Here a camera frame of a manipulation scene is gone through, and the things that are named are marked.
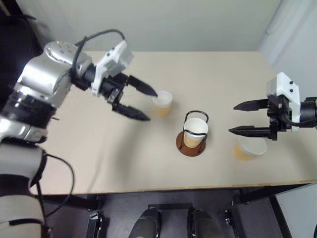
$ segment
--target gray floor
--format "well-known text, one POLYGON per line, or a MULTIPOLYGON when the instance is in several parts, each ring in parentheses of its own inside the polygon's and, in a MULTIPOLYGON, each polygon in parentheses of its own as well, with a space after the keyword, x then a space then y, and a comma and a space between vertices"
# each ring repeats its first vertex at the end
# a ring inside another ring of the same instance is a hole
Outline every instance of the gray floor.
MULTIPOLYGON (((224 210, 231 207, 236 190, 192 190, 109 194, 102 212, 107 225, 100 238, 127 238, 148 204, 192 203, 214 217, 224 238, 234 238, 224 221, 224 210)), ((53 205, 46 204, 49 211, 53 205)), ((238 206, 248 238, 281 238, 274 212, 267 199, 238 206)), ((162 210, 161 238, 186 238, 187 210, 162 210)), ((85 238, 90 212, 64 207, 49 219, 54 237, 85 238)))

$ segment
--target cup with liquid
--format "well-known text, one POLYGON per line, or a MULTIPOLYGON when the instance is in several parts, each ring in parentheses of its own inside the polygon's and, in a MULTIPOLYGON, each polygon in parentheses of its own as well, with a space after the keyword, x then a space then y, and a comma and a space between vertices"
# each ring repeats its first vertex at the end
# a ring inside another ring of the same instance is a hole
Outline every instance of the cup with liquid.
POLYGON ((247 161, 266 152, 266 141, 263 138, 239 136, 233 147, 233 155, 238 160, 247 161))
POLYGON ((189 148, 197 147, 208 132, 208 124, 200 118, 190 118, 184 123, 184 130, 191 131, 184 132, 184 143, 189 148))
POLYGON ((152 108, 161 117, 166 117, 171 109, 173 96, 167 91, 157 91, 158 96, 152 97, 152 108))

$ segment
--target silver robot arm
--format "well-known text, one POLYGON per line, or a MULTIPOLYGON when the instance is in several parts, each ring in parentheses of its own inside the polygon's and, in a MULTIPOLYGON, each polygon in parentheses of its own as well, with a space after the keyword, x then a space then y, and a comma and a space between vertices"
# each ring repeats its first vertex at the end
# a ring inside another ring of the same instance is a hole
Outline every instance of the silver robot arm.
POLYGON ((97 67, 88 55, 76 53, 73 44, 48 43, 40 56, 25 65, 0 113, 0 237, 44 236, 43 211, 29 191, 40 180, 47 160, 37 144, 47 139, 49 121, 72 84, 102 95, 115 112, 149 120, 141 111, 119 103, 127 85, 157 96, 148 84, 121 73, 133 58, 125 40, 107 52, 97 67))

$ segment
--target table leg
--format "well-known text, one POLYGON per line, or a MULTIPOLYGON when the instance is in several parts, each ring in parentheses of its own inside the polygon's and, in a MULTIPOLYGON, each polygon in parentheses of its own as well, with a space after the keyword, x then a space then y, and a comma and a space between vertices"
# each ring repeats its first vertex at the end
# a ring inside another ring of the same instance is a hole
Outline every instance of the table leg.
POLYGON ((302 186, 305 186, 309 183, 304 184, 293 184, 293 185, 280 185, 280 186, 267 186, 260 189, 257 189, 252 192, 240 194, 239 196, 235 197, 234 201, 235 203, 247 203, 251 201, 255 201, 258 199, 266 198, 275 196, 278 193, 286 192, 295 188, 299 188, 302 186))
POLYGON ((103 224, 101 213, 95 212, 89 216, 86 238, 97 238, 103 224))
MULTIPOLYGON (((45 202, 61 204, 65 197, 66 195, 44 195, 43 199, 45 202)), ((72 195, 65 205, 82 209, 98 210, 103 206, 103 203, 103 201, 97 200, 96 198, 86 199, 72 195)))
POLYGON ((292 238, 291 232, 288 228, 287 222, 285 220, 285 217, 283 215, 282 209, 278 203, 276 196, 270 197, 269 201, 271 203, 272 209, 274 211, 274 214, 277 219, 283 238, 292 238))
POLYGON ((232 226, 235 237, 246 238, 238 209, 231 208, 231 209, 225 210, 225 214, 226 214, 226 218, 225 218, 226 223, 227 225, 232 226))

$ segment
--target black cable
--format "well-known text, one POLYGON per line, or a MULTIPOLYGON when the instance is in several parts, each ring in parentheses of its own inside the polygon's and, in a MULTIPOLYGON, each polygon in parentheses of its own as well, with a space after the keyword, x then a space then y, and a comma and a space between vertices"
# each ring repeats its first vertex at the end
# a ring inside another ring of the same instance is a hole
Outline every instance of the black cable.
POLYGON ((286 123, 289 124, 291 126, 316 126, 317 125, 317 118, 314 119, 310 119, 310 120, 306 120, 306 121, 302 121, 302 122, 293 122, 290 120, 290 118, 288 118, 287 113, 283 113, 281 116, 281 120, 286 123))
POLYGON ((84 48, 84 45, 87 41, 87 37, 85 36, 81 41, 80 41, 80 44, 78 45, 78 48, 76 50, 76 53, 74 55, 74 59, 73 59, 73 64, 71 65, 71 73, 73 74, 72 77, 73 78, 76 78, 76 65, 77 65, 77 60, 78 60, 78 57, 81 53, 81 51, 83 50, 84 48))
POLYGON ((92 35, 88 36, 87 37, 87 41, 91 40, 92 38, 95 38, 97 36, 100 36, 100 35, 103 35, 103 34, 107 34, 107 33, 112 33, 112 32, 118 33, 122 37, 122 40, 125 40, 125 36, 124 36, 124 34, 121 31, 119 31, 117 29, 108 29, 108 30, 100 31, 100 32, 97 32, 95 34, 92 34, 92 35))
POLYGON ((116 29, 109 29, 109 30, 104 30, 104 31, 100 31, 100 32, 97 32, 93 35, 90 35, 90 36, 85 36, 81 41, 77 42, 75 45, 78 47, 77 50, 76 50, 76 53, 75 53, 75 56, 74 56, 74 59, 73 59, 73 63, 72 63, 72 66, 71 66, 71 71, 72 71, 72 74, 73 74, 73 77, 76 78, 76 65, 77 65, 77 60, 78 60, 78 57, 81 53, 81 51, 83 50, 84 48, 84 45, 87 41, 97 37, 97 36, 100 36, 100 35, 103 35, 103 34, 107 34, 107 33, 118 33, 123 40, 125 40, 125 36, 124 34, 119 31, 119 30, 116 30, 116 29))
POLYGON ((72 166, 66 160, 64 160, 64 159, 62 159, 60 157, 57 157, 55 155, 47 154, 47 156, 64 162, 69 167, 69 169, 71 171, 71 176, 72 176, 72 185, 71 185, 71 189, 70 189, 69 194, 65 197, 64 201, 58 207, 56 207, 51 212, 46 214, 46 217, 49 217, 50 215, 52 215, 55 212, 57 212, 60 208, 62 208, 62 206, 64 206, 66 204, 66 202, 68 202, 68 200, 70 199, 70 197, 71 197, 71 195, 73 193, 73 190, 74 190, 74 186, 75 186, 75 173, 74 173, 74 170, 73 170, 72 166))
POLYGON ((42 195, 42 190, 41 190, 41 186, 40 186, 40 182, 36 182, 36 189, 38 191, 38 196, 39 196, 39 202, 40 202, 40 206, 41 206, 41 210, 42 210, 42 214, 44 217, 44 225, 45 228, 48 228, 48 219, 45 216, 45 210, 44 210, 44 201, 43 201, 43 195, 42 195))
POLYGON ((314 231, 314 238, 317 238, 317 224, 316 224, 315 231, 314 231))

